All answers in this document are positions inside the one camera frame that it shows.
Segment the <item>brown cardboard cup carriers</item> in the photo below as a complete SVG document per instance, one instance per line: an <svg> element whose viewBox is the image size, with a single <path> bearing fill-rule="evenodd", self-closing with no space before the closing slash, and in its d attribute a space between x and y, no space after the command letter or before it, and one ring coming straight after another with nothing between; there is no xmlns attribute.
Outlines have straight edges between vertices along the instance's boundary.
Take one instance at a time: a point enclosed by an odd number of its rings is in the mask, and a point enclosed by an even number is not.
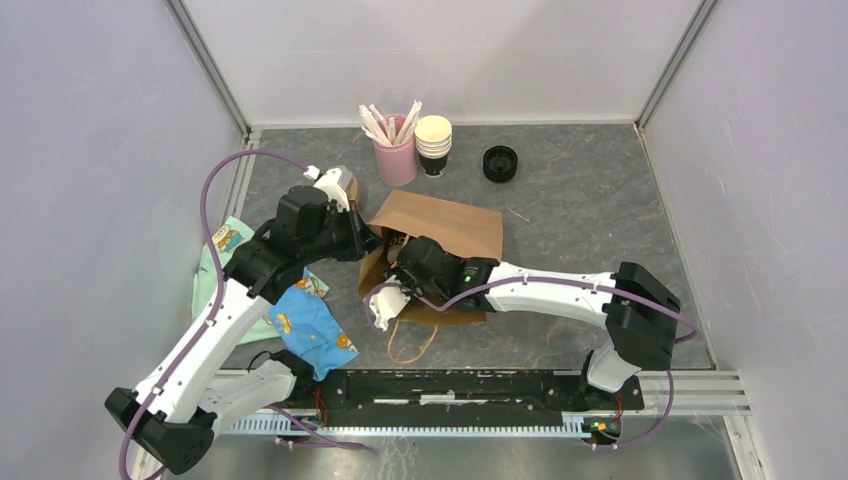
<svg viewBox="0 0 848 480"><path fill-rule="evenodd" d="M346 194L350 204L360 203L360 184L355 176L352 176L347 187Z"/></svg>

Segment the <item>brown paper takeout bag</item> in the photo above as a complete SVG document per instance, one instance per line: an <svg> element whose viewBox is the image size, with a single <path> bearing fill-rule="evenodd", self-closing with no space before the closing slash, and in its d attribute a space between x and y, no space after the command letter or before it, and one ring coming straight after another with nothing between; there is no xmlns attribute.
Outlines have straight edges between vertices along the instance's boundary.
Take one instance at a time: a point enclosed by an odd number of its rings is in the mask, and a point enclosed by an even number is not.
<svg viewBox="0 0 848 480"><path fill-rule="evenodd" d="M392 191L376 216L368 223L381 241L386 241L392 231L405 237L428 237L447 252L462 258L503 258L503 218L499 211L452 202L421 194ZM462 312L453 307L437 312L421 303L411 303L397 320L387 343L387 356L397 365L409 365L421 358L436 338L445 337L454 327L481 324L487 321L485 313ZM418 353L401 359L409 351L404 347L393 351L393 341L400 323L429 325L433 328L428 340Z"/></svg>

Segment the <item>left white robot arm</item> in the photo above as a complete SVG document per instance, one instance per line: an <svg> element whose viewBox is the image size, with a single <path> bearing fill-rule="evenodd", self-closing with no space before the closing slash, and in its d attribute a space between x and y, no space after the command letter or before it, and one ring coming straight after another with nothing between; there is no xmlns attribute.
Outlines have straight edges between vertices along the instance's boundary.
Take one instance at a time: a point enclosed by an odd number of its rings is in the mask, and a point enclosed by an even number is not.
<svg viewBox="0 0 848 480"><path fill-rule="evenodd" d="M346 188L300 185L278 202L273 218L230 250L210 302L178 344L133 388L114 388L105 408L131 442L151 454L162 472L179 475L209 451L221 430L268 404L306 405L313 379L285 363L268 364L221 393L208 386L243 335L317 261L355 262L379 238L362 220Z"/></svg>

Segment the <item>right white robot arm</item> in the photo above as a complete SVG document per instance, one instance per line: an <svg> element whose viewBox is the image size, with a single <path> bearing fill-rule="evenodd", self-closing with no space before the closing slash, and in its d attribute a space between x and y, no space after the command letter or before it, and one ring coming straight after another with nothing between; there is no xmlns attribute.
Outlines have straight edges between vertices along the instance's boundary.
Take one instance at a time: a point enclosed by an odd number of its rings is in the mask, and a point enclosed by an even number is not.
<svg viewBox="0 0 848 480"><path fill-rule="evenodd" d="M427 237L401 247L386 279L409 304L444 312L531 312L603 329L577 382L591 408L612 401L636 373L670 368L681 322L680 301L643 266L623 262L614 272L572 274L534 270L488 257L463 258Z"/></svg>

